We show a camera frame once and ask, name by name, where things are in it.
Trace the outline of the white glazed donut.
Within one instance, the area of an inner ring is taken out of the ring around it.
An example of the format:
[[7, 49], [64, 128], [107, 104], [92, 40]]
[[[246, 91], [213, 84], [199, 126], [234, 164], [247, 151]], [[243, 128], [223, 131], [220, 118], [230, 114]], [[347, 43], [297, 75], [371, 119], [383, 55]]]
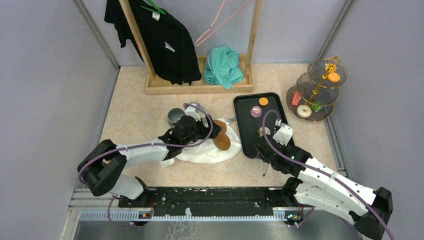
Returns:
[[297, 107], [296, 114], [302, 119], [307, 119], [312, 115], [312, 109], [308, 105], [302, 104]]

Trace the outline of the red cake slice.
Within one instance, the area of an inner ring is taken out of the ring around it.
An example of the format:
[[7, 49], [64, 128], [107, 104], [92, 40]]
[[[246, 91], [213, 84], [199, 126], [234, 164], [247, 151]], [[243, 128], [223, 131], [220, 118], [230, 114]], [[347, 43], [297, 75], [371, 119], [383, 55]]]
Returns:
[[292, 106], [298, 106], [301, 100], [301, 96], [297, 90], [293, 92], [292, 98], [291, 98], [291, 105]]

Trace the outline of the green cake slice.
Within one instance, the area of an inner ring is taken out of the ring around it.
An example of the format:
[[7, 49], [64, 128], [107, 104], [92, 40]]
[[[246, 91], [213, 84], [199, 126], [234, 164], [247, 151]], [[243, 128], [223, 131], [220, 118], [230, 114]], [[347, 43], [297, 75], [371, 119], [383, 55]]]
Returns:
[[315, 113], [319, 112], [324, 106], [325, 104], [320, 100], [317, 100], [314, 103], [310, 104], [311, 110]]

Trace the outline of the chocolate biscuit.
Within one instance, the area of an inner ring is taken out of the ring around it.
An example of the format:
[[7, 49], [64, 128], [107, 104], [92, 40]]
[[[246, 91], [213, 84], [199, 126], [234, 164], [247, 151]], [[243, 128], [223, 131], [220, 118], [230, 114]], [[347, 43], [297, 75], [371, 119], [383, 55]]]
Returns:
[[264, 135], [271, 135], [271, 130], [268, 128], [268, 127], [260, 127], [259, 129], [258, 129], [258, 134], [259, 134], [259, 137], [262, 137], [262, 136], [264, 136]]

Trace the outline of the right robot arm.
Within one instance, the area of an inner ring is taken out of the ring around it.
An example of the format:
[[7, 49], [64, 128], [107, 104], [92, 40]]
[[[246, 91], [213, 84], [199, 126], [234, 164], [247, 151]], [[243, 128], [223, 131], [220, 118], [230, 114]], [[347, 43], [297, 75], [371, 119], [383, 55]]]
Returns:
[[253, 143], [265, 163], [290, 178], [283, 185], [281, 199], [287, 206], [309, 205], [342, 218], [362, 235], [391, 239], [388, 223], [393, 213], [392, 193], [384, 187], [373, 189], [331, 170], [309, 152], [284, 145], [265, 134]]

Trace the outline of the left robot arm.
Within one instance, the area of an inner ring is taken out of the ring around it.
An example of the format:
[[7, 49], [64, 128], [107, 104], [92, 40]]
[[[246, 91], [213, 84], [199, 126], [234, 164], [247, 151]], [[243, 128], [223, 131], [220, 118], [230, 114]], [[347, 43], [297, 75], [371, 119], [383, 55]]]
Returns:
[[164, 135], [146, 143], [115, 144], [110, 139], [101, 141], [78, 165], [78, 180], [92, 195], [99, 197], [114, 193], [127, 197], [138, 207], [149, 203], [150, 193], [138, 178], [124, 175], [124, 169], [148, 162], [173, 159], [183, 149], [197, 147], [215, 139], [223, 130], [208, 114], [207, 124], [185, 115]]

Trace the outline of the grey-blue ceramic mug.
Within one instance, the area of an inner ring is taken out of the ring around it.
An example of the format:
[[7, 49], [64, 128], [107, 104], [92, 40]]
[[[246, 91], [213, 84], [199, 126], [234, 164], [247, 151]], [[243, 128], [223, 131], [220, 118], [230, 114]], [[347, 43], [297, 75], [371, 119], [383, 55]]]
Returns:
[[185, 115], [185, 111], [181, 108], [173, 108], [167, 113], [167, 123], [170, 128], [173, 128], [174, 125]]

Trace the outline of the white speckled mug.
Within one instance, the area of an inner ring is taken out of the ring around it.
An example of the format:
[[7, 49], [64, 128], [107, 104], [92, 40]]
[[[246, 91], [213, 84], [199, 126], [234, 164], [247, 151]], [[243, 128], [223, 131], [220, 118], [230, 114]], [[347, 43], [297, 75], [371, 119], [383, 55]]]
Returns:
[[207, 109], [202, 106], [200, 103], [196, 101], [192, 101], [188, 106], [184, 107], [184, 112], [188, 116], [203, 118], [205, 113], [207, 113]]

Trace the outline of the white towel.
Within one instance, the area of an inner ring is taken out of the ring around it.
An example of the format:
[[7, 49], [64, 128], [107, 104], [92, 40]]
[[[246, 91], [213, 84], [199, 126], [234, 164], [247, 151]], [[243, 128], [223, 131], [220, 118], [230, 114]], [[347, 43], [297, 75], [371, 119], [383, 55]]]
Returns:
[[163, 160], [159, 162], [162, 168], [168, 167], [174, 164], [175, 160], [191, 162], [194, 164], [215, 164], [221, 163], [235, 157], [242, 149], [241, 140], [233, 128], [230, 126], [230, 120], [219, 118], [219, 121], [223, 122], [226, 126], [225, 135], [230, 140], [230, 146], [227, 150], [220, 150], [216, 147], [212, 139], [208, 139], [205, 143], [191, 148], [184, 148], [177, 157]]

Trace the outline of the upper wooden coaster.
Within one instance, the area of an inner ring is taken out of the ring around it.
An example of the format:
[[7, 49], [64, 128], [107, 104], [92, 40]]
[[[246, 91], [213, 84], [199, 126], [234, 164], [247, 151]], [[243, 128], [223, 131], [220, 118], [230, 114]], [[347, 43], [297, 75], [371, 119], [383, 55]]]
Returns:
[[227, 131], [227, 125], [221, 120], [214, 120], [214, 123], [220, 127], [220, 131], [217, 135], [224, 135]]

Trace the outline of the wooden coaster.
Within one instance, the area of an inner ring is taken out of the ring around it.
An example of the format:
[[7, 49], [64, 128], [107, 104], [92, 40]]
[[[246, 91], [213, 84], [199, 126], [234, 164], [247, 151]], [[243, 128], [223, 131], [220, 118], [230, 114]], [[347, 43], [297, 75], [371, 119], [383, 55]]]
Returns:
[[227, 151], [231, 147], [231, 140], [225, 133], [220, 133], [213, 139], [214, 145], [222, 151]]
[[217, 135], [224, 135], [227, 131], [227, 125], [221, 120], [214, 120], [214, 123], [220, 127], [220, 131]]

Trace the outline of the lower wooden coaster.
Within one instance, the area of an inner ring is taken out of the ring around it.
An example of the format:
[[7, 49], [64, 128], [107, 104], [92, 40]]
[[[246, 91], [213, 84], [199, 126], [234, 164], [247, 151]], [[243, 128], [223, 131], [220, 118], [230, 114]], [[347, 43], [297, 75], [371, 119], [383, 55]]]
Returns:
[[214, 145], [222, 151], [227, 151], [231, 147], [231, 140], [225, 133], [220, 133], [213, 139]]

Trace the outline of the pink cupcake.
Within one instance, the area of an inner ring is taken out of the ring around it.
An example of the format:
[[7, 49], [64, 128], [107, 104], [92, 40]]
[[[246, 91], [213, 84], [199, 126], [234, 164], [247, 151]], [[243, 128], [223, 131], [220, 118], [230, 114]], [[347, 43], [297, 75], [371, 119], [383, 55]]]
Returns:
[[262, 113], [263, 113], [262, 108], [259, 107], [259, 106], [253, 106], [251, 108], [251, 110], [250, 110], [250, 115], [253, 118], [259, 118], [259, 117], [261, 117], [262, 116]]

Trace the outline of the black baking tray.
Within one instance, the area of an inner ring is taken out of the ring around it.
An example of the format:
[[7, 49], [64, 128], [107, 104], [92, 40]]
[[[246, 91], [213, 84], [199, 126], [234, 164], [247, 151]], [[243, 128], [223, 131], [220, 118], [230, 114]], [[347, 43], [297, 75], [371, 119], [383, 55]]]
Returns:
[[[269, 100], [268, 105], [261, 106], [258, 103], [259, 98], [262, 97]], [[262, 126], [263, 117], [267, 111], [277, 111], [282, 122], [284, 124], [288, 123], [280, 96], [275, 92], [239, 95], [234, 98], [233, 106], [239, 130], [242, 151], [243, 154], [250, 159], [255, 158], [257, 155], [257, 151], [254, 149], [254, 143], [259, 139], [258, 130]], [[254, 106], [259, 106], [262, 109], [262, 116], [259, 118], [254, 118], [250, 114], [250, 110]]]

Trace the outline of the orange biscuit on tray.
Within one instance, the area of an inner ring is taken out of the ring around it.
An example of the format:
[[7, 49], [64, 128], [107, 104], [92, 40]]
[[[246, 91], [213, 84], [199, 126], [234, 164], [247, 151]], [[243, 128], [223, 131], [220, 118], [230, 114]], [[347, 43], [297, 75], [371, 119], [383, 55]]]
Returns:
[[258, 99], [258, 103], [261, 106], [267, 106], [269, 104], [269, 100], [266, 97], [261, 97]]

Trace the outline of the wooden clothes rack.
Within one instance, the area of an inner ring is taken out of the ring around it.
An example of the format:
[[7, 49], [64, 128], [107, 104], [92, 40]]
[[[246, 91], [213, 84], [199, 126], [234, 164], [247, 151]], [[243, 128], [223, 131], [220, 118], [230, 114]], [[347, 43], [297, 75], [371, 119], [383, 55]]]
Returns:
[[211, 85], [204, 80], [195, 81], [192, 84], [171, 84], [161, 78], [154, 70], [149, 53], [146, 49], [143, 37], [132, 12], [129, 1], [120, 0], [120, 6], [127, 20], [131, 33], [136, 42], [143, 62], [147, 68], [147, 76], [144, 91], [147, 95], [183, 95], [183, 94], [223, 94], [223, 93], [251, 93], [254, 90], [254, 79], [252, 74], [252, 56], [256, 42], [257, 29], [261, 13], [262, 1], [254, 2], [253, 17], [249, 34], [248, 50], [246, 54], [239, 54], [239, 68], [243, 71], [243, 79], [226, 90], [222, 86]]

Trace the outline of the three-tier glass stand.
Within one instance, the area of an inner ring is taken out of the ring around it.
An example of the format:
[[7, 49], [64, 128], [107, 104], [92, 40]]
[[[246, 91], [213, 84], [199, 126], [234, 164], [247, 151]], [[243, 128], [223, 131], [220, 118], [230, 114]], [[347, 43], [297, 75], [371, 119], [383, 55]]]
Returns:
[[[328, 73], [336, 72], [340, 75], [340, 81], [333, 83], [327, 78]], [[340, 95], [340, 87], [348, 79], [345, 68], [341, 65], [341, 59], [336, 55], [329, 58], [316, 59], [308, 64], [307, 71], [304, 72], [289, 88], [286, 93], [288, 109], [297, 116], [299, 105], [313, 104], [322, 101], [325, 106], [319, 112], [313, 112], [309, 118], [300, 119], [319, 122], [327, 119], [334, 111], [334, 105]], [[293, 92], [298, 91], [301, 99], [298, 106], [291, 105]]]

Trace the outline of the teal cloth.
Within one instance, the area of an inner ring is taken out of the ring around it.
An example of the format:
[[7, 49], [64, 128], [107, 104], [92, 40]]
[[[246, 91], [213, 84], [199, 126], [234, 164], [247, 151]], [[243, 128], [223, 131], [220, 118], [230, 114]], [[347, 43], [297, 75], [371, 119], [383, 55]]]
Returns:
[[221, 86], [229, 90], [234, 84], [244, 79], [239, 64], [237, 51], [227, 46], [215, 47], [206, 57], [203, 80], [209, 85]]

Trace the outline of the black t-shirt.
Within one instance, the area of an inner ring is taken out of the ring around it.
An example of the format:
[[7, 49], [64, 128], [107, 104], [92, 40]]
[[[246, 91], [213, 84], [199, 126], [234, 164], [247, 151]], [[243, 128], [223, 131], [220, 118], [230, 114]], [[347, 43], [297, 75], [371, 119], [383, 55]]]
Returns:
[[140, 7], [144, 0], [129, 1], [155, 72], [171, 84], [199, 81], [202, 74], [192, 37], [169, 12], [158, 14]]

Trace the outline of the orange macaron on stand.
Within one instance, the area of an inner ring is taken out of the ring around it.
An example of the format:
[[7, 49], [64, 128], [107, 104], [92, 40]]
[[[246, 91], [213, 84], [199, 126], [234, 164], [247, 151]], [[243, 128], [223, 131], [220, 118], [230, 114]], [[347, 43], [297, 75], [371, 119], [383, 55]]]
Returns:
[[341, 80], [341, 77], [336, 72], [330, 72], [327, 75], [327, 79], [332, 83], [338, 83]]

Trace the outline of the green hanger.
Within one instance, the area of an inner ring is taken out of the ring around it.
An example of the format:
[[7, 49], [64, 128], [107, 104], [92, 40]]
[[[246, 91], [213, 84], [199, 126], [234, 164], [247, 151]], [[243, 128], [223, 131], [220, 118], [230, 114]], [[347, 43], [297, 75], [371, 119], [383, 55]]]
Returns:
[[152, 0], [144, 0], [145, 3], [139, 4], [139, 6], [145, 10], [148, 10], [152, 13], [165, 15], [166, 12], [158, 7]]

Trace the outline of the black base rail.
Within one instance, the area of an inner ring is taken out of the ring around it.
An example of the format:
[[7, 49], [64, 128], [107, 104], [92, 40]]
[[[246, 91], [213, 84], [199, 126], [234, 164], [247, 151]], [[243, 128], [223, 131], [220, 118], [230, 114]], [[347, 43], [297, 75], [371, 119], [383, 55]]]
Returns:
[[308, 206], [282, 187], [156, 187], [136, 199], [120, 196], [120, 208], [146, 208], [147, 217], [247, 219], [273, 217], [300, 222]]

